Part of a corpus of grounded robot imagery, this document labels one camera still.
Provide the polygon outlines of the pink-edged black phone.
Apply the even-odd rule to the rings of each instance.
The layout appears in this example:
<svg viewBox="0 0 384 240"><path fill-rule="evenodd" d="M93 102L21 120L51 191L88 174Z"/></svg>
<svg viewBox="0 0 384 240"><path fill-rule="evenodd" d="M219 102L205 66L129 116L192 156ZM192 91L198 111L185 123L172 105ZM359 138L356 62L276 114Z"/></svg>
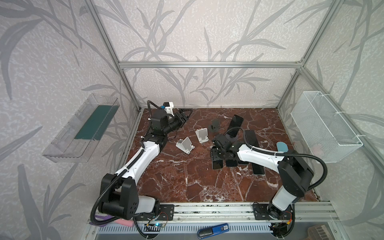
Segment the pink-edged black phone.
<svg viewBox="0 0 384 240"><path fill-rule="evenodd" d="M258 142L257 135L256 135L255 131L246 130L245 136L247 138L248 145L250 145L252 147L257 147L257 148L259 147L259 142Z"/></svg>

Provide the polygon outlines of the tall black phone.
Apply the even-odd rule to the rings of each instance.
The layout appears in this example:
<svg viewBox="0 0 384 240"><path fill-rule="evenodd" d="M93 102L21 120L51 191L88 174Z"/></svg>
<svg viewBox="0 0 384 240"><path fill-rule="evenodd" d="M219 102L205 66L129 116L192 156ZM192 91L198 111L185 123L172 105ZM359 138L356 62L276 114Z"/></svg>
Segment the tall black phone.
<svg viewBox="0 0 384 240"><path fill-rule="evenodd" d="M226 135L229 135L231 138L235 138L242 126L244 118L239 115L234 115L230 125L227 129Z"/></svg>

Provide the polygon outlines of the white-edged phone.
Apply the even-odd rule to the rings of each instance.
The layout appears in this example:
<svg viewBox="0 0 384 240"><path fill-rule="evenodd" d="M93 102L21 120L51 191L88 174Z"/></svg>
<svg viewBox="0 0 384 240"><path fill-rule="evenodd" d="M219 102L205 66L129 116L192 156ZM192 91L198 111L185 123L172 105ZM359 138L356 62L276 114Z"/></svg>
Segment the white-edged phone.
<svg viewBox="0 0 384 240"><path fill-rule="evenodd" d="M252 163L252 170L254 175L265 175L265 168L261 165Z"/></svg>

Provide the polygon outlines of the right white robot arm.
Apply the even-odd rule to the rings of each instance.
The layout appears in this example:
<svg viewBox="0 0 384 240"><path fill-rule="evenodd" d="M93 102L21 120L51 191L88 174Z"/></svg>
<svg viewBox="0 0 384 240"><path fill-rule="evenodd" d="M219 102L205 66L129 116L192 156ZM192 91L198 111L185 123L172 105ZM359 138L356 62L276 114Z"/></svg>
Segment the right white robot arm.
<svg viewBox="0 0 384 240"><path fill-rule="evenodd" d="M230 140L226 134L218 134L213 138L211 156L213 159L249 162L280 175L282 186L268 204L253 203L253 212L255 219L267 217L272 220L272 235L282 240L295 226L295 203L326 179L328 167L322 159L313 155L300 154L295 150L269 151L254 146L251 144L256 139L254 131L241 127L229 130L242 131L243 140Z"/></svg>

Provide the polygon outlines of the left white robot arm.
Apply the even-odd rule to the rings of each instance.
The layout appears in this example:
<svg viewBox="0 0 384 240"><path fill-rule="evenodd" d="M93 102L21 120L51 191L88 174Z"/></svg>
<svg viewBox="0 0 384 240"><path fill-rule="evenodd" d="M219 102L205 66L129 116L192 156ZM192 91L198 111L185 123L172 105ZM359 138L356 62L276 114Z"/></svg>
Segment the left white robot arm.
<svg viewBox="0 0 384 240"><path fill-rule="evenodd" d="M100 196L92 207L90 220L96 226L105 225L118 219L135 220L139 215L157 217L160 203L157 199L140 196L137 183L140 177L166 146L172 132L177 132L188 121L193 109L173 110L171 102L162 106L147 101L149 128L140 141L135 155L114 174L106 174L101 182Z"/></svg>

